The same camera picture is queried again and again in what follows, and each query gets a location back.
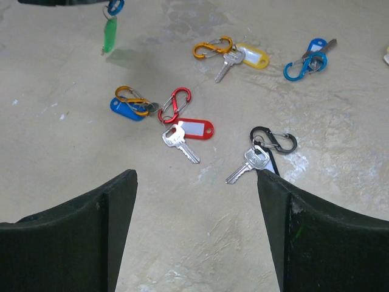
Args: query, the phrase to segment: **blue carabiner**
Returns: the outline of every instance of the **blue carabiner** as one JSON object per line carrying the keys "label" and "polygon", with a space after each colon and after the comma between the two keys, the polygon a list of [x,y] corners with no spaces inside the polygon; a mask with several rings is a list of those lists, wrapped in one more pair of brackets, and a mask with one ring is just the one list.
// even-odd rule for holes
{"label": "blue carabiner", "polygon": [[122,11],[124,6],[124,0],[110,0],[107,6],[107,12],[111,16],[117,15],[120,11]]}
{"label": "blue carabiner", "polygon": [[[308,66],[311,63],[313,57],[320,57],[323,60],[323,63],[321,64],[321,66],[316,71],[309,72],[308,71]],[[303,63],[303,67],[302,67],[299,75],[297,77],[289,76],[289,74],[287,73],[287,70],[290,67],[292,67],[293,65],[300,64],[300,63]],[[310,74],[310,73],[313,73],[313,72],[321,71],[326,66],[327,66],[327,57],[326,57],[326,55],[324,53],[322,53],[322,52],[313,52],[313,53],[309,54],[308,57],[306,57],[304,59],[300,59],[300,60],[298,60],[296,62],[292,62],[292,63],[287,64],[285,66],[285,69],[284,69],[284,76],[289,81],[297,81],[297,80],[300,80],[300,79],[304,78],[305,74],[307,74],[307,73]]]}

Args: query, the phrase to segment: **gray floor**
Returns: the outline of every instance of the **gray floor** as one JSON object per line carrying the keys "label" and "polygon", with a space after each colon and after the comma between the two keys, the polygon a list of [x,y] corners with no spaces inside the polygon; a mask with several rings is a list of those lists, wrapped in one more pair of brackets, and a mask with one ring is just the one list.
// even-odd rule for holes
{"label": "gray floor", "polygon": [[[114,51],[100,55],[103,4],[32,7],[0,0],[0,221],[50,208],[125,169],[139,188],[117,291],[278,291],[255,172],[224,183],[254,126],[288,131],[281,176],[326,200],[389,220],[389,2],[373,0],[127,1]],[[213,81],[220,56],[192,47],[228,35],[270,56]],[[284,66],[311,39],[337,38],[328,67],[300,82]],[[118,86],[164,103],[186,86],[182,117],[215,126],[188,140],[192,165],[161,139],[155,117],[109,109]]]}

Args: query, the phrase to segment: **red carabiner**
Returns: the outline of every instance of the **red carabiner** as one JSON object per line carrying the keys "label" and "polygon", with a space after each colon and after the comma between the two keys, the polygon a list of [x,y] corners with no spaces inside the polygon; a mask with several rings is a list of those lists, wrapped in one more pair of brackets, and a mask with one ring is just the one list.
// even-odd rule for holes
{"label": "red carabiner", "polygon": [[[187,99],[185,99],[185,103],[183,103],[180,107],[178,107],[176,95],[180,91],[185,91],[188,94],[188,96],[187,96]],[[186,87],[177,88],[176,90],[173,91],[169,100],[158,111],[158,119],[161,121],[161,123],[173,123],[178,118],[179,112],[181,110],[183,110],[183,108],[186,107],[188,102],[190,102],[191,98],[192,98],[192,94],[188,88],[186,88]],[[162,114],[166,111],[166,109],[170,105],[173,107],[173,116],[170,119],[165,120],[164,117],[162,117]]]}

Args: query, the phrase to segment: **key head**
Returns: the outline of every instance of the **key head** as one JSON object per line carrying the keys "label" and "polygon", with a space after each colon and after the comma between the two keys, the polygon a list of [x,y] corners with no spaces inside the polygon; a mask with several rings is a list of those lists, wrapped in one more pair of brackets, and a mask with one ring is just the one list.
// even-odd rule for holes
{"label": "key head", "polygon": [[[259,150],[264,155],[264,159],[261,159],[261,157],[255,153],[255,150]],[[270,161],[270,156],[258,145],[248,149],[244,154],[244,158],[255,169],[263,169]]]}
{"label": "key head", "polygon": [[[170,136],[167,137],[167,134],[175,128],[176,131]],[[172,124],[172,126],[167,129],[163,134],[162,134],[162,139],[164,140],[165,144],[168,145],[169,147],[175,147],[178,143],[185,142],[184,141],[184,136],[185,136],[185,131],[183,128],[181,128],[179,125]]]}
{"label": "key head", "polygon": [[224,61],[230,64],[242,63],[245,56],[245,53],[241,50],[231,50],[229,53],[223,55]]}

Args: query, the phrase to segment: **keychain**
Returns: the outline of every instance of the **keychain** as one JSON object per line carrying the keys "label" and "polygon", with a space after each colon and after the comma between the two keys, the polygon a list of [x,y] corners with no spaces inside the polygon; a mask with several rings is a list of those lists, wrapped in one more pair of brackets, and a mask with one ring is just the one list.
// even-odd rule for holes
{"label": "keychain", "polygon": [[[256,134],[257,132],[263,132],[270,140],[270,142],[265,142],[264,138],[260,134]],[[281,144],[277,141],[275,136],[283,137],[285,139],[289,139],[292,142],[292,148],[290,149],[284,149]],[[280,133],[280,132],[272,132],[269,128],[266,127],[255,127],[250,132],[250,141],[253,143],[253,145],[259,145],[270,157],[270,162],[266,165],[264,169],[270,170],[272,173],[275,173],[276,175],[280,175],[278,172],[277,165],[275,163],[275,159],[273,156],[273,153],[271,152],[271,148],[276,150],[277,152],[281,154],[289,154],[296,150],[297,148],[297,140],[295,136],[289,134],[289,133]]]}
{"label": "keychain", "polygon": [[[309,43],[309,46],[306,50],[306,52],[304,53],[304,55],[302,56],[302,59],[304,59],[305,57],[307,57],[307,52],[317,52],[321,49],[323,49],[325,46],[327,45],[327,41],[324,40],[323,38],[314,38],[310,43]],[[308,71],[311,72],[313,71],[313,69],[311,69],[309,66],[308,66]]]}
{"label": "keychain", "polygon": [[[178,105],[177,102],[177,94],[179,92],[185,92],[186,98],[185,102],[182,105]],[[194,151],[187,145],[184,137],[185,137],[185,130],[177,123],[174,123],[177,121],[179,117],[180,111],[182,111],[190,102],[192,97],[192,94],[188,88],[180,87],[173,91],[170,98],[167,102],[163,105],[163,107],[158,111],[158,119],[159,122],[167,128],[162,133],[162,140],[165,142],[165,144],[168,147],[171,148],[177,148],[178,150],[182,151],[183,154],[189,159],[190,162],[194,164],[200,163],[200,158],[194,153]],[[169,107],[173,108],[173,116],[166,116],[164,115],[166,113],[167,108]]]}
{"label": "keychain", "polygon": [[[129,99],[119,95],[122,91],[128,91],[134,98]],[[121,114],[131,120],[140,121],[144,117],[156,113],[159,109],[159,104],[149,102],[129,86],[120,86],[115,91],[115,97],[111,100],[110,107],[117,114]]]}
{"label": "keychain", "polygon": [[[107,23],[104,28],[104,46],[102,49],[102,55],[109,53],[115,46],[116,30],[117,30],[117,17],[116,15],[122,10],[124,6],[124,0],[111,0],[108,6],[103,7],[104,17],[107,19]],[[105,14],[105,8],[111,18]]]}

